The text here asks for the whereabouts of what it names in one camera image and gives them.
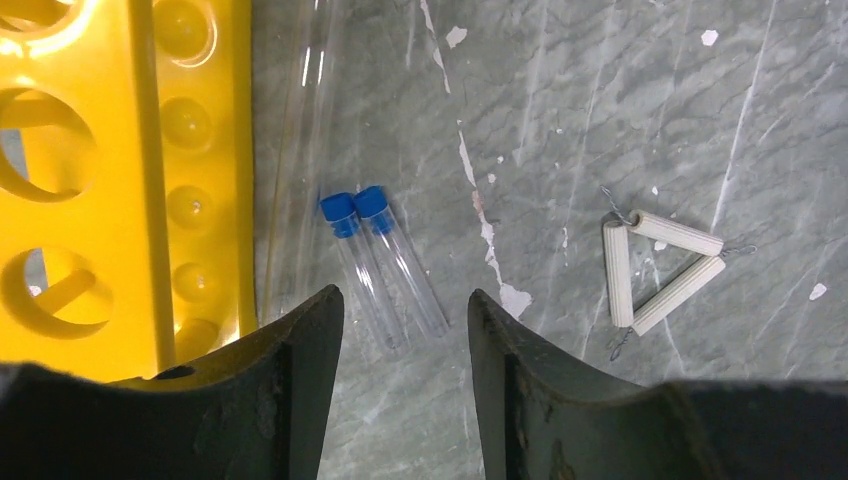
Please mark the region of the blue capped test tubes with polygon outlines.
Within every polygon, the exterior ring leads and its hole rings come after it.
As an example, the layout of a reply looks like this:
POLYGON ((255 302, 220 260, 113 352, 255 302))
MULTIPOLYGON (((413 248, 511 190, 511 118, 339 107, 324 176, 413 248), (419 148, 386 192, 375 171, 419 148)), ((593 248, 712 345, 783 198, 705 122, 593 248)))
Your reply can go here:
POLYGON ((408 351, 408 342, 397 318, 382 273, 368 243, 351 193, 331 194, 319 208, 336 239, 348 284, 359 301, 364 320, 382 356, 391 362, 408 351))

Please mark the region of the white clay triangle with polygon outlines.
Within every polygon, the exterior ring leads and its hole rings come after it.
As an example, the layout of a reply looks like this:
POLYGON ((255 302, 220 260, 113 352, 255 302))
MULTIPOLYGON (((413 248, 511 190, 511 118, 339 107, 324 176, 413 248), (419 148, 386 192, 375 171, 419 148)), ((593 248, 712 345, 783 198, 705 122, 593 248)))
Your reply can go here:
POLYGON ((612 219, 602 226, 602 247, 611 323, 623 331, 609 360, 624 346, 659 326, 673 358, 683 361, 669 317, 727 268, 727 259, 751 255, 754 244, 727 245, 721 238, 641 209, 623 211, 602 185, 612 219))

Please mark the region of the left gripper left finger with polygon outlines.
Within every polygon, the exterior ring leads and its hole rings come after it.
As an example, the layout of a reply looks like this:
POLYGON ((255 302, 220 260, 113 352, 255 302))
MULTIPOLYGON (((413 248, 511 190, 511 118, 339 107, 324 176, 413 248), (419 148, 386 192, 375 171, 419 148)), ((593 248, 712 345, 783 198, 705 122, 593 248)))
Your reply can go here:
POLYGON ((277 321, 151 379, 1 367, 5 479, 313 479, 340 356, 329 285, 277 321))

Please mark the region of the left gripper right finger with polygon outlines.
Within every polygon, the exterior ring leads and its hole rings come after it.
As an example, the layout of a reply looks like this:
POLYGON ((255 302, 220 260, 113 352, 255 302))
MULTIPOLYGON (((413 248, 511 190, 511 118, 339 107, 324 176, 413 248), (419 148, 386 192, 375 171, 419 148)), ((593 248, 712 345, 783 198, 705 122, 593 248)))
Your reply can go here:
POLYGON ((468 303, 489 479, 843 479, 843 381, 642 387, 571 356, 482 290, 468 303))

